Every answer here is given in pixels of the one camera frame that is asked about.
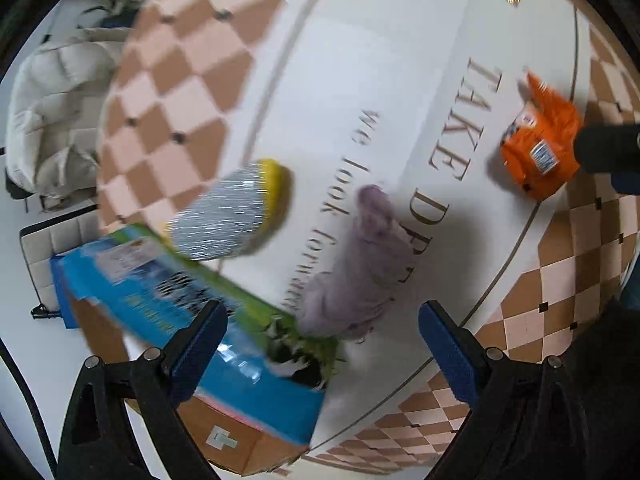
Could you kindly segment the purple cloth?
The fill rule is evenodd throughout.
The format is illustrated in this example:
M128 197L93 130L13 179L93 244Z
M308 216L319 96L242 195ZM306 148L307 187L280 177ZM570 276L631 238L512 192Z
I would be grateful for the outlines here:
M360 188L357 214L329 272L304 287L296 313L308 337L360 339L392 305L413 248L395 218L387 194L376 185Z

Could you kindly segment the orange snack packet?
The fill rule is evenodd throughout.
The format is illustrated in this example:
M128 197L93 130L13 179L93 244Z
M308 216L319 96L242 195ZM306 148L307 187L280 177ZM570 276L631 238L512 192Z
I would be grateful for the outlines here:
M506 171L532 200L543 202L579 168L574 141L582 128L577 107L533 73L526 75L529 101L500 142Z

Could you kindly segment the cardboard box with blue print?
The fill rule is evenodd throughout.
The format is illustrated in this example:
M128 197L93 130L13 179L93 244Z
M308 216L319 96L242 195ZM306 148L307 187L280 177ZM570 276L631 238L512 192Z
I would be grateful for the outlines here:
M126 226L58 265L92 357L64 427L67 446L122 443L132 404L168 474L240 476L308 452L337 352L280 311Z

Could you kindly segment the white puffer jacket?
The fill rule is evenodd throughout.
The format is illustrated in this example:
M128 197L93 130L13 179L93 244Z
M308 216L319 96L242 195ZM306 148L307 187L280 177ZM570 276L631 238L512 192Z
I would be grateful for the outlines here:
M143 0L62 0L10 69L6 182L65 198L96 187L102 107Z

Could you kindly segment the silver yellow scrubbing sponge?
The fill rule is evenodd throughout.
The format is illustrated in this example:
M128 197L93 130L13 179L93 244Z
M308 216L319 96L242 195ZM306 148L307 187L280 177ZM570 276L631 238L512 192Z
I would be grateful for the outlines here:
M258 159L218 179L164 229L175 252L193 261L250 254L280 228L290 203L292 174Z

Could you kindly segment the checkered printed tablecloth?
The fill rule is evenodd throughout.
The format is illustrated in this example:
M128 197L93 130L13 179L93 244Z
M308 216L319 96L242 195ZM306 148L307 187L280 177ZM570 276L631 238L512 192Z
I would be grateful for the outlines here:
M161 230L215 179L272 158L292 174L281 229L213 274L294 311L367 184L413 244L397 306L345 344L296 476L386 476L445 451L466 409L416 331L425 297L538 361L614 292L638 200L578 174L536 204L503 171L527 72L589 119L639 117L639 72L582 0L145 0L106 101L105 229Z

